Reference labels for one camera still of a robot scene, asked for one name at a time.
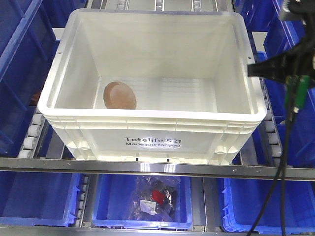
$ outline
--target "green connector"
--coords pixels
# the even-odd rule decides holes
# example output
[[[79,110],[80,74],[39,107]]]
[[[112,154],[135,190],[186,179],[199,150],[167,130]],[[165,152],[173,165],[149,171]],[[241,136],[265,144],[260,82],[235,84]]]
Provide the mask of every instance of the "green connector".
[[[288,76],[286,79],[287,91],[285,95],[285,106],[287,107],[288,99],[291,94],[291,90],[296,88],[295,107],[299,110],[304,108],[307,89],[309,88],[310,77],[308,75],[302,75],[299,80],[296,77]]]

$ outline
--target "white roller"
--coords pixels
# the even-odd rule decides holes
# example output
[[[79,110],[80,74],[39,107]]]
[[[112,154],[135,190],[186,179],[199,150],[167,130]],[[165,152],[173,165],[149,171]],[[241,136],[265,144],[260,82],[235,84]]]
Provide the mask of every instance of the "white roller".
[[[269,108],[269,102],[267,99],[265,99],[265,104],[266,104],[266,108],[268,109]]]
[[[279,145],[271,145],[272,157],[281,157],[282,149]]]
[[[278,136],[276,133],[268,133],[269,144],[277,144]]]
[[[272,120],[272,115],[271,115],[271,111],[267,110],[267,114],[264,120]]]
[[[86,184],[82,185],[82,192],[86,192],[88,189],[88,186]]]
[[[33,149],[36,145],[36,138],[27,137],[24,139],[23,146],[25,149]]]
[[[33,116],[33,124],[41,125],[45,120],[45,117],[42,114],[35,114]]]
[[[83,183],[88,183],[89,177],[88,176],[84,176],[83,177]]]
[[[85,198],[85,193],[81,193],[81,194],[80,194],[80,200],[83,201],[84,198]]]
[[[271,133],[275,131],[275,124],[273,121],[265,121],[265,126],[266,126],[266,132]]]
[[[80,210],[83,209],[83,201],[80,201],[80,202],[79,202],[78,208],[79,208]]]
[[[37,137],[40,133],[40,125],[31,125],[28,130],[28,135],[31,137]]]
[[[30,151],[30,150],[22,150],[22,151],[20,151],[20,153],[18,155],[18,158],[26,159],[26,158],[30,158],[31,155],[32,155],[32,151]]]
[[[275,158],[275,159],[274,159],[275,167],[279,167],[280,161],[281,161],[280,158]]]
[[[78,217],[78,218],[81,218],[81,217],[82,217],[82,210],[78,210],[78,212],[77,212],[77,217]]]
[[[74,227],[80,227],[80,219],[75,220]]]

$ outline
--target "plastic bin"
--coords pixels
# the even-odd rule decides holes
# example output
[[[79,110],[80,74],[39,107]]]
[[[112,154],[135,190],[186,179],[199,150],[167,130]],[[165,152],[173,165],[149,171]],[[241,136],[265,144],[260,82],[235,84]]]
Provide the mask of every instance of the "plastic bin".
[[[190,179],[181,177],[174,222],[126,220],[130,197],[135,190],[136,176],[101,175],[97,184],[92,223],[101,227],[124,227],[127,229],[176,229],[192,226]]]
[[[76,159],[227,165],[266,115],[251,62],[236,13],[80,9],[38,107]],[[106,109],[116,80],[136,110]]]
[[[0,56],[32,0],[3,0],[0,7]]]
[[[84,8],[87,0],[43,0],[49,21],[54,28],[64,28],[70,13]]]
[[[0,224],[68,226],[80,174],[0,172]]]
[[[279,20],[282,4],[283,0],[273,0],[276,12],[264,42],[267,57],[273,57],[292,48],[305,34],[301,21]]]
[[[224,230],[249,231],[267,195],[271,181],[228,178],[218,181]],[[287,181],[285,196],[286,233],[314,232],[315,197],[311,183]],[[280,184],[271,196],[255,230],[260,234],[281,234]]]
[[[248,31],[268,31],[275,14],[272,0],[236,0],[235,6]]]
[[[4,2],[9,14],[13,3],[24,6],[29,1]],[[48,74],[54,42],[41,0],[32,0],[0,57],[0,155],[18,154],[31,119],[27,114],[33,110],[29,103],[34,92],[41,91]]]

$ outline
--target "red object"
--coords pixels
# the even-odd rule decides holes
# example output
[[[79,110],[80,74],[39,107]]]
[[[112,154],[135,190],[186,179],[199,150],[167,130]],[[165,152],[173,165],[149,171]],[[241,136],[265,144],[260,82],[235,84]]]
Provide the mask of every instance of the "red object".
[[[153,190],[152,199],[156,201],[158,204],[162,205],[165,199],[165,195],[157,190]]]

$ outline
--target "label sticker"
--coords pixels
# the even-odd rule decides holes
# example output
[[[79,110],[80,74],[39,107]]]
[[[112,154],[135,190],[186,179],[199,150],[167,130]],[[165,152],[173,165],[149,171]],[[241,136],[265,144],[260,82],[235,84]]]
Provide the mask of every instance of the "label sticker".
[[[140,200],[140,209],[143,212],[146,212],[150,215],[156,214],[156,202],[146,201],[146,200]]]

